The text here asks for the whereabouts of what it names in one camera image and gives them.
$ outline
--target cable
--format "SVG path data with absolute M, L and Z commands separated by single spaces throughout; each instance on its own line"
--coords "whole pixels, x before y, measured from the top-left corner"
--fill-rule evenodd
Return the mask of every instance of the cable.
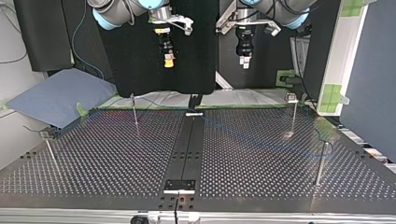
M 274 10 L 274 13 L 273 13 L 273 21 L 275 20 L 275 18 L 276 18 L 276 3 L 277 3 L 277 0 L 273 0 L 273 4 L 272 4 L 272 6 L 270 7 L 270 10 Z
M 15 10 L 15 8 L 13 6 L 5 3 L 5 2 L 0 2 L 0 9 L 4 13 L 4 15 L 6 16 L 7 20 L 12 24 L 12 26 L 15 28 L 15 30 L 18 31 L 18 33 L 21 33 L 21 30 L 17 27 L 17 25 L 14 24 L 14 22 L 12 22 L 11 18 L 7 15 L 7 13 L 1 7 L 6 7 L 10 11 L 12 11 L 15 15 L 17 15 L 17 11 Z
M 241 19 L 237 19 L 237 20 L 232 20 L 232 19 L 231 19 L 232 17 L 235 16 L 235 13 L 233 13 L 233 15 L 230 16 L 230 18 L 228 19 L 228 21 L 244 21 L 244 20 L 246 20 L 246 19 L 249 19 L 249 18 L 252 17 L 252 16 L 255 16 L 255 15 L 256 15 L 257 13 L 259 13 L 259 12 L 260 12 L 260 11 L 257 10 L 257 11 L 255 11 L 255 12 L 251 13 L 250 15 L 246 16 L 245 18 L 241 18 Z
M 10 115 L 12 115 L 12 114 L 15 114 L 15 113 L 17 113 L 17 111 L 12 111 L 11 113 L 8 113 L 8 114 L 3 115 L 2 117 L 0 117 L 0 119 L 3 119 L 3 118 L 5 118 L 5 117 L 8 117 L 8 116 L 10 116 Z
M 85 2 L 85 0 L 83 0 L 84 2 L 84 14 L 82 15 L 81 21 L 79 22 L 75 32 L 73 33 L 73 37 L 72 37 L 72 50 L 73 53 L 76 55 L 76 57 L 82 61 L 83 63 L 87 64 L 89 67 L 95 69 L 96 71 L 98 71 L 100 73 L 100 75 L 102 76 L 102 79 L 105 79 L 105 74 L 102 72 L 102 70 L 98 67 L 96 67 L 95 65 L 86 62 L 85 60 L 83 60 L 76 51 L 76 46 L 75 46 L 75 42 L 76 42 L 76 34 L 78 33 L 79 28 L 81 27 L 82 23 L 85 21 L 85 18 L 87 17 L 87 3 Z
M 309 99 L 311 100 L 312 105 L 314 106 L 315 110 L 318 111 L 318 108 L 317 108 L 317 106 L 314 103 L 314 98 L 312 98 L 311 94 L 309 94 L 308 88 L 305 86 L 303 75 L 301 74 L 299 57 L 298 57 L 298 48 L 297 48 L 297 35 L 294 36 L 294 51 L 295 51 L 294 54 L 295 54 L 296 62 L 297 62 L 298 75 L 299 75 L 300 80 L 303 83 L 304 91 L 308 95 Z
M 16 59 L 16 60 L 13 60 L 13 61 L 8 61 L 8 62 L 0 62 L 0 64 L 16 63 L 16 62 L 22 61 L 24 58 L 26 58 L 26 56 L 27 56 L 27 51 L 25 51 L 23 56 L 21 56 L 19 59 Z
M 15 9 L 14 9 L 12 6 L 10 6 L 9 4 L 6 4 L 6 3 L 4 3 L 4 2 L 0 2 L 0 7 L 7 7 L 7 8 L 9 8 L 12 12 L 16 13 Z M 15 30 L 16 30 L 18 33 L 21 33 L 21 31 L 17 28 L 17 26 L 16 26 L 16 25 L 12 22 L 12 20 L 8 17 L 8 15 L 6 14 L 6 12 L 5 12 L 2 8 L 0 8 L 0 9 L 1 9 L 1 11 L 6 15 L 6 18 L 7 18 L 8 21 L 12 24 L 12 26 L 15 28 Z M 5 62 L 0 62 L 0 64 L 16 63 L 16 62 L 22 61 L 24 58 L 26 58 L 26 56 L 27 56 L 27 50 L 25 51 L 25 53 L 23 54 L 23 56 L 21 56 L 19 59 L 15 59 L 15 60 L 11 60 L 11 61 L 5 61 Z
M 31 133 L 39 133 L 39 131 L 36 131 L 36 130 L 32 130 L 32 129 L 30 129 L 30 128 L 28 128 L 27 126 L 22 126 L 24 129 L 26 129 L 27 131 L 29 131 L 29 132 L 31 132 Z

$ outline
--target metal bracket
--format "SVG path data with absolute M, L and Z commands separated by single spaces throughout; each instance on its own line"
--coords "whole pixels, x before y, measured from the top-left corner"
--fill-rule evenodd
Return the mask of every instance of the metal bracket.
M 224 14 L 220 17 L 216 23 L 216 32 L 226 35 L 235 25 L 236 21 L 229 21 L 230 17 L 236 11 L 236 0 L 230 4 Z
M 190 213 L 188 224 L 199 224 L 201 220 L 201 216 L 199 213 Z
M 349 105 L 350 99 L 347 98 L 345 95 L 341 95 L 341 104 Z
M 257 21 L 240 21 L 236 25 L 268 25 L 271 27 L 271 36 L 277 36 L 282 29 L 274 21 L 257 20 Z
M 195 180 L 167 180 L 164 194 L 195 194 Z
M 40 137 L 46 142 L 47 148 L 49 150 L 49 154 L 53 160 L 56 160 L 55 154 L 53 153 L 52 146 L 50 145 L 50 141 L 55 140 L 59 134 L 55 128 L 45 128 L 38 132 Z
M 204 96 L 202 94 L 193 94 L 189 100 L 189 110 L 197 113 L 195 107 L 201 104 L 203 98 Z
M 271 35 L 276 36 L 282 29 L 274 21 L 257 20 L 257 21 L 230 21 L 230 17 L 236 12 L 236 0 L 234 0 L 227 10 L 216 23 L 216 32 L 226 35 L 235 25 L 268 25 L 271 28 Z
M 224 91 L 233 90 L 233 86 L 228 83 L 228 81 L 218 71 L 216 71 L 216 83 L 218 83 Z
M 178 27 L 177 22 L 179 23 L 183 23 L 184 24 L 184 35 L 191 35 L 193 29 L 192 29 L 192 25 L 194 24 L 194 21 L 188 17 L 184 17 L 181 15 L 172 15 L 171 18 L 167 19 L 167 20 L 159 20 L 157 18 L 153 18 L 150 17 L 149 20 L 150 23 L 153 24 L 165 24 L 165 23 L 169 23 L 171 25 L 174 25 L 176 27 Z
M 244 69 L 249 69 L 251 57 L 239 57 L 239 64 L 244 66 Z
M 186 113 L 186 117 L 202 117 L 204 113 Z

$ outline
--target metal post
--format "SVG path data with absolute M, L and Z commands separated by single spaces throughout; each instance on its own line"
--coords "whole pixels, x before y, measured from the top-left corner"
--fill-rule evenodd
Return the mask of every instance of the metal post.
M 137 126 L 139 122 L 137 121 L 137 115 L 136 115 L 136 102 L 134 101 L 134 94 L 131 94 L 131 106 L 134 109 L 134 124 Z
M 317 177 L 315 178 L 315 186 L 319 187 L 320 186 L 320 179 L 323 173 L 323 168 L 324 168 L 324 152 L 327 151 L 327 148 L 329 147 L 329 143 L 323 144 L 323 148 L 320 153 L 320 161 L 319 161 L 319 167 L 318 167 L 318 172 L 317 172 Z
M 50 145 L 50 141 L 49 141 L 49 140 L 46 140 L 46 143 L 47 143 L 47 147 L 48 147 L 48 149 L 49 149 L 49 154 L 50 154 L 51 158 L 52 158 L 53 160 L 56 160 L 55 155 L 53 154 L 53 151 L 52 151 L 52 147 L 51 147 L 51 145 Z

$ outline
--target green tape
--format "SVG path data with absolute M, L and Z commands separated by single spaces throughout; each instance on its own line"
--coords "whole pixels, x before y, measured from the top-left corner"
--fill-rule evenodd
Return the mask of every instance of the green tape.
M 365 0 L 344 0 L 341 17 L 358 17 L 364 4 Z
M 280 80 L 281 77 L 295 77 L 296 72 L 294 70 L 279 70 L 277 71 L 276 75 L 276 86 L 277 87 L 286 87 L 286 88 L 292 88 L 292 84 L 286 84 L 286 82 L 283 82 Z
M 319 112 L 335 113 L 341 103 L 341 85 L 325 85 L 320 101 Z
M 1 108 L 3 110 L 8 110 L 8 106 L 6 105 L 6 102 L 3 103 L 3 105 L 1 106 Z
M 82 117 L 85 117 L 89 114 L 89 112 L 85 110 L 84 107 L 82 107 L 82 104 L 80 102 L 77 103 L 77 111 Z

